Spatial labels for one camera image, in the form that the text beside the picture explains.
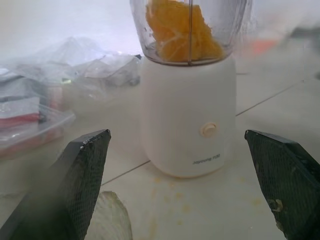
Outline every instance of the orange slice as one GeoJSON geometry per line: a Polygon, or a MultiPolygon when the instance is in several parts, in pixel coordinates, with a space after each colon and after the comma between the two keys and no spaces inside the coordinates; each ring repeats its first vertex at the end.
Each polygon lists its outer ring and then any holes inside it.
{"type": "Polygon", "coordinates": [[[222,59],[224,51],[212,37],[199,5],[192,6],[192,32],[189,19],[190,6],[184,2],[151,0],[147,4],[146,20],[158,55],[169,62],[222,59]]]}

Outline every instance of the black object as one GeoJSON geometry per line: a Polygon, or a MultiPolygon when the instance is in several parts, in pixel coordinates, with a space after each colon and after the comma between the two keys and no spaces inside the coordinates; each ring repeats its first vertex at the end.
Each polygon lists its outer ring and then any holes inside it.
{"type": "Polygon", "coordinates": [[[0,229],[0,240],[83,240],[110,139],[110,131],[101,130],[70,142],[0,229]]]}
{"type": "Polygon", "coordinates": [[[320,165],[298,143],[248,130],[255,171],[288,240],[320,240],[320,165]]]}

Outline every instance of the blender base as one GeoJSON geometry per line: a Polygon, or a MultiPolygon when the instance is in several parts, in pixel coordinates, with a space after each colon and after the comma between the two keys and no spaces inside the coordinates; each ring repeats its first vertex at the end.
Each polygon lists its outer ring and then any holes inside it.
{"type": "Polygon", "coordinates": [[[201,66],[143,59],[141,141],[167,175],[195,178],[223,167],[232,153],[236,67],[231,56],[201,66]]]}

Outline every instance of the orange fruit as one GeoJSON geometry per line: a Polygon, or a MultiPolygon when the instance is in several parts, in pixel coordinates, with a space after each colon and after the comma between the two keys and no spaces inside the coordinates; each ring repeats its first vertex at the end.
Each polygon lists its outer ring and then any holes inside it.
{"type": "Polygon", "coordinates": [[[212,37],[199,5],[192,6],[192,31],[189,19],[190,6],[184,2],[151,0],[146,5],[158,55],[168,62],[222,59],[224,51],[212,37]]]}

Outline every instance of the blender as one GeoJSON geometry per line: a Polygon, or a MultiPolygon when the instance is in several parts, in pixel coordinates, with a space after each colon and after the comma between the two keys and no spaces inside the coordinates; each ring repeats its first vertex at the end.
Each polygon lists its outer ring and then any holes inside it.
{"type": "Polygon", "coordinates": [[[233,155],[232,51],[248,0],[130,0],[143,50],[141,142],[162,172],[193,178],[233,155]]]}

